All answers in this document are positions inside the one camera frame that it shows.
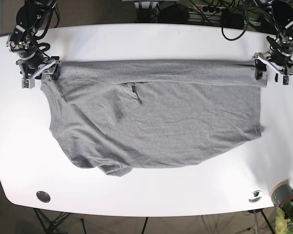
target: plant pot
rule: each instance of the plant pot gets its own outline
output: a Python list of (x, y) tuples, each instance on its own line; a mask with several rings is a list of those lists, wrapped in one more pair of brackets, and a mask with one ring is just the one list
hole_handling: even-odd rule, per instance
[(285, 202), (293, 202), (293, 189), (287, 182), (282, 182), (273, 188), (272, 192), (270, 193), (270, 197), (275, 206), (283, 209)]

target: power strip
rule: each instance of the power strip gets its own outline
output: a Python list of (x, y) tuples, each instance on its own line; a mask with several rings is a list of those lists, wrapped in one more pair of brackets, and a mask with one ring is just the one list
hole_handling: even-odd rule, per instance
[(204, 15), (207, 15), (207, 16), (211, 16), (211, 15), (221, 16), (224, 9), (226, 9), (226, 8), (225, 7), (207, 6), (207, 5), (196, 5), (196, 8), (195, 8), (195, 6), (193, 6), (193, 9), (200, 10), (204, 13)]

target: floor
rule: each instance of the floor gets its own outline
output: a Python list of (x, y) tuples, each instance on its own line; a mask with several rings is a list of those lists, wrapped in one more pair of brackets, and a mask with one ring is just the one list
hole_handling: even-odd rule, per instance
[[(18, 9), (23, 0), (3, 0), (3, 32), (15, 27)], [(99, 24), (127, 23), (136, 20), (135, 7), (121, 0), (59, 0), (61, 21), (59, 27)], [(273, 225), (274, 208), (264, 210)], [(52, 219), (58, 212), (45, 211)], [(140, 234), (145, 218), (110, 217), (73, 214), (61, 225), (62, 232), (82, 234), (80, 218), (85, 219), (88, 234)], [(261, 214), (257, 215), (261, 234), (271, 233)], [(215, 214), (190, 217), (150, 218), (145, 234), (237, 234), (254, 226), (254, 216), (248, 212)], [(10, 203), (0, 184), (0, 234), (42, 234), (43, 230), (32, 208)], [(253, 229), (245, 232), (254, 233)]]
[[(55, 219), (59, 212), (44, 211)], [(275, 209), (264, 209), (267, 219), (274, 228)], [(80, 219), (85, 220), (88, 234), (140, 234), (145, 218), (111, 217), (73, 214), (60, 227), (61, 232), (83, 234)], [(271, 234), (263, 216), (257, 214), (261, 234)], [(255, 233), (254, 215), (248, 212), (214, 214), (188, 217), (151, 217), (145, 234), (245, 234)], [(43, 234), (43, 229), (32, 208), (10, 203), (0, 183), (0, 234)]]

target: gray t-shirt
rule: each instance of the gray t-shirt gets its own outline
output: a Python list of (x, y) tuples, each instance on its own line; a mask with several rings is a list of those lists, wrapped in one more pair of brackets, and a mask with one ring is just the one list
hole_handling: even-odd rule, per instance
[(212, 62), (66, 63), (42, 78), (50, 130), (80, 168), (195, 165), (261, 137), (255, 68)]

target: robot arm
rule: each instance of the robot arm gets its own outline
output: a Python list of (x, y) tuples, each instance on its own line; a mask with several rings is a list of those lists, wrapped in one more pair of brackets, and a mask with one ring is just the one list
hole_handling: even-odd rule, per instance
[[(21, 69), (22, 88), (33, 88), (35, 79), (42, 74), (51, 75), (54, 80), (59, 77), (59, 57), (49, 57), (45, 52), (50, 49), (48, 43), (37, 41), (46, 35), (57, 0), (25, 0), (24, 6), (18, 11), (16, 27), (10, 35), (6, 46), (17, 53), (20, 59), (17, 65)], [(46, 23), (44, 32), (36, 36), (37, 31)]]
[(257, 80), (261, 79), (267, 66), (275, 72), (275, 81), (283, 85), (290, 84), (293, 75), (293, 9), (280, 0), (254, 0), (265, 11), (265, 19), (275, 25), (276, 38), (267, 37), (270, 49), (264, 53), (255, 53)]
[[(284, 85), (290, 83), (293, 75), (293, 9), (280, 0), (246, 0), (245, 4), (255, 4), (263, 9), (266, 20), (276, 28), (276, 39), (267, 37), (270, 49), (264, 53), (255, 53), (256, 79), (263, 77), (267, 66), (275, 72), (275, 80)], [(51, 75), (53, 80), (59, 78), (59, 57), (45, 54), (50, 49), (48, 43), (38, 43), (46, 35), (57, 0), (24, 0), (24, 6), (18, 11), (17, 25), (10, 35), (7, 47), (17, 53), (20, 59), (17, 65), (21, 69), (22, 87), (32, 88), (35, 79), (42, 74)], [(37, 31), (46, 22), (44, 32), (36, 36)]]

